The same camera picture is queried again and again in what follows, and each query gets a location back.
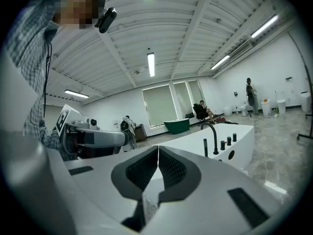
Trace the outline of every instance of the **brown cabinet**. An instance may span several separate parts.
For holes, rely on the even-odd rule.
[[[135,136],[136,136],[136,142],[146,141],[147,135],[145,132],[145,128],[143,127],[143,124],[136,126]]]

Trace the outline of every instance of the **floor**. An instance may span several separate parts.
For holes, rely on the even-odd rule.
[[[298,133],[308,134],[311,118],[305,119],[301,109],[288,109],[285,115],[272,112],[270,118],[264,118],[262,112],[258,117],[252,114],[242,117],[233,114],[226,120],[244,125],[254,125],[254,150],[251,163],[243,173],[263,185],[282,204],[300,197],[302,188],[312,172],[313,141],[300,138]],[[139,147],[154,145],[160,142],[180,138],[200,131],[197,125],[181,134],[169,133],[148,138],[139,142]]]

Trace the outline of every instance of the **plaid shirt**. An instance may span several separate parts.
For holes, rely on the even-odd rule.
[[[18,71],[37,93],[23,126],[23,134],[34,137],[48,148],[60,151],[63,160],[71,157],[63,150],[58,133],[48,131],[44,119],[45,66],[48,46],[57,33],[54,23],[56,0],[30,0],[21,10],[5,40],[5,46]]]

